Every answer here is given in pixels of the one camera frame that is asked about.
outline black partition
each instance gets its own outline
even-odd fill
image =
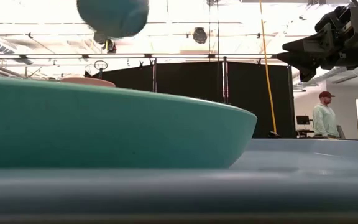
[[[153,91],[153,66],[142,66],[103,72],[103,80],[116,84],[119,88]]]
[[[269,65],[268,70],[277,133],[283,138],[294,138],[292,77],[285,66]],[[254,138],[266,138],[269,131],[273,131],[273,119],[265,66],[228,62],[227,71],[229,103],[253,112],[258,117]]]
[[[222,62],[157,64],[157,92],[223,102]]]

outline teal bowl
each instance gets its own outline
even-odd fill
[[[0,78],[0,168],[225,168],[256,121],[205,100]]]

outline person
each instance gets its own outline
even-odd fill
[[[333,96],[328,91],[319,94],[320,103],[313,108],[314,136],[327,138],[339,138],[339,132],[336,126],[335,113],[328,106]]]

